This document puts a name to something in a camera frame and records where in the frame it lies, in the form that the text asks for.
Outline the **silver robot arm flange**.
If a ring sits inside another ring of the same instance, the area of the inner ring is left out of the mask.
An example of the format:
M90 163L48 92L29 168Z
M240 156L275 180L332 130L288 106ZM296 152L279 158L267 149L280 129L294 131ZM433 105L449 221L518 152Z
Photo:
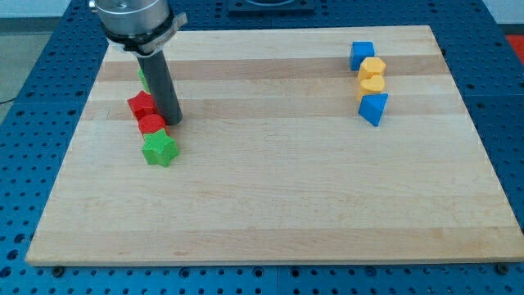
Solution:
M162 51L187 24L187 15L174 13L167 0L92 0L88 4L101 20L109 44L137 57Z

